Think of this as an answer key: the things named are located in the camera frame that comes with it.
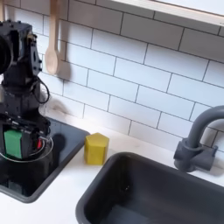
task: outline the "green block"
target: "green block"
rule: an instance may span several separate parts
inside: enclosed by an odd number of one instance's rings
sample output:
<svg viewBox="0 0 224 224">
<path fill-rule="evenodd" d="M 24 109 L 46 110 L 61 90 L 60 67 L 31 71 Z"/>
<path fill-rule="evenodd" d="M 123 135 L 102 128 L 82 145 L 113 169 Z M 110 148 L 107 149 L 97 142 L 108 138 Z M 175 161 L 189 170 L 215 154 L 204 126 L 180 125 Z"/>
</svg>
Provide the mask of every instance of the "green block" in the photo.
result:
<svg viewBox="0 0 224 224">
<path fill-rule="evenodd" d="M 3 134 L 6 154 L 13 156 L 14 158 L 22 158 L 20 146 L 22 133 L 17 130 L 10 129 L 5 131 Z"/>
</svg>

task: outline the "shelf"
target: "shelf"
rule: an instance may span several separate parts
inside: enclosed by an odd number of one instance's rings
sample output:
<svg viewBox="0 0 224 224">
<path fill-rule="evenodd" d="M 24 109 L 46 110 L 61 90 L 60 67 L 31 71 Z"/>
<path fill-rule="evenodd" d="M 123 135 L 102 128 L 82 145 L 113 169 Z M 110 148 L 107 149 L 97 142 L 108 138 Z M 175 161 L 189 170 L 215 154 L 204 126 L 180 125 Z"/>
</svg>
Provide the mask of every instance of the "shelf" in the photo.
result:
<svg viewBox="0 0 224 224">
<path fill-rule="evenodd" d="M 161 11 L 161 12 L 172 14 L 182 18 L 190 18 L 190 19 L 198 20 L 201 22 L 209 23 L 209 24 L 224 26 L 224 13 L 223 13 L 223 16 L 219 15 L 218 13 L 216 14 L 214 13 L 214 12 L 222 12 L 222 11 L 224 12 L 224 7 L 222 8 L 222 10 L 220 9 L 220 7 L 224 5 L 224 3 L 221 2 L 223 0 L 215 0 L 215 2 L 217 3 L 219 2 L 219 4 L 217 4 L 217 7 L 214 7 L 214 6 L 211 7 L 210 12 L 202 11 L 202 9 L 208 10 L 208 7 L 209 7 L 208 4 L 206 5 L 206 8 L 202 8 L 196 3 L 193 4 L 193 0 L 191 1 L 188 0 L 188 2 L 190 2 L 189 7 L 194 7 L 194 9 L 186 8 L 186 6 L 188 5 L 186 3 L 183 4 L 183 2 L 186 2 L 186 1 L 182 1 L 182 0 L 161 0 L 163 2 L 152 1 L 152 0 L 111 0 L 111 1 L 122 3 L 122 4 L 130 4 L 130 5 L 145 8 L 148 10 Z M 182 6 L 174 5 L 178 1 L 182 3 Z M 208 1 L 210 1 L 211 3 L 214 3 L 214 0 L 206 0 L 206 3 L 208 3 Z"/>
</svg>

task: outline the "yellow object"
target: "yellow object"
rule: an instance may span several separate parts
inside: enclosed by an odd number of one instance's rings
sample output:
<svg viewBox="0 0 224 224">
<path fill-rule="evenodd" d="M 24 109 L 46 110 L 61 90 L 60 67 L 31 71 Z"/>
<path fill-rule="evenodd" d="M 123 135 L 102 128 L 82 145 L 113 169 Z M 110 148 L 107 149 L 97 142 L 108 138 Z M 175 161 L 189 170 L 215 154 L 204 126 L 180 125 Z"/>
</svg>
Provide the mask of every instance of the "yellow object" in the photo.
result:
<svg viewBox="0 0 224 224">
<path fill-rule="evenodd" d="M 100 133 L 86 136 L 84 158 L 88 165 L 103 165 L 107 156 L 109 139 Z"/>
</svg>

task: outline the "black sink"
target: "black sink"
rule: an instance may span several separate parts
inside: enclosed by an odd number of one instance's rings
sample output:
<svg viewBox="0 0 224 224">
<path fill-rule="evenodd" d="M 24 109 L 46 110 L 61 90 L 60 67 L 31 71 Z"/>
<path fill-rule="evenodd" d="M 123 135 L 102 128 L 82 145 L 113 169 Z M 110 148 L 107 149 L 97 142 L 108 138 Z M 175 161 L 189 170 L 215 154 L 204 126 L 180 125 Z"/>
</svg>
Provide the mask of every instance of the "black sink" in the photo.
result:
<svg viewBox="0 0 224 224">
<path fill-rule="evenodd" d="M 224 188 L 119 153 L 81 197 L 76 217 L 80 224 L 223 224 Z"/>
</svg>

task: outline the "tile backsplash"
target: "tile backsplash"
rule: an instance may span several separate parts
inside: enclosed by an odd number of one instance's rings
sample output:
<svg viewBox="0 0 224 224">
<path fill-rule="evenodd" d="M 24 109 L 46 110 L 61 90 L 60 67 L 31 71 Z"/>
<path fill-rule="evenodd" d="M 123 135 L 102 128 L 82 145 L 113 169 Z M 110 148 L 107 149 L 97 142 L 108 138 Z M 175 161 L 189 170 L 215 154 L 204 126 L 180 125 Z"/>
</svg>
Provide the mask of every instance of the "tile backsplash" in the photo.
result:
<svg viewBox="0 0 224 224">
<path fill-rule="evenodd" d="M 29 22 L 44 58 L 49 0 L 6 0 L 6 17 Z M 39 76 L 47 107 L 175 151 L 197 116 L 224 105 L 224 28 L 109 0 L 62 0 L 60 72 Z M 219 145 L 224 121 L 201 142 Z"/>
</svg>

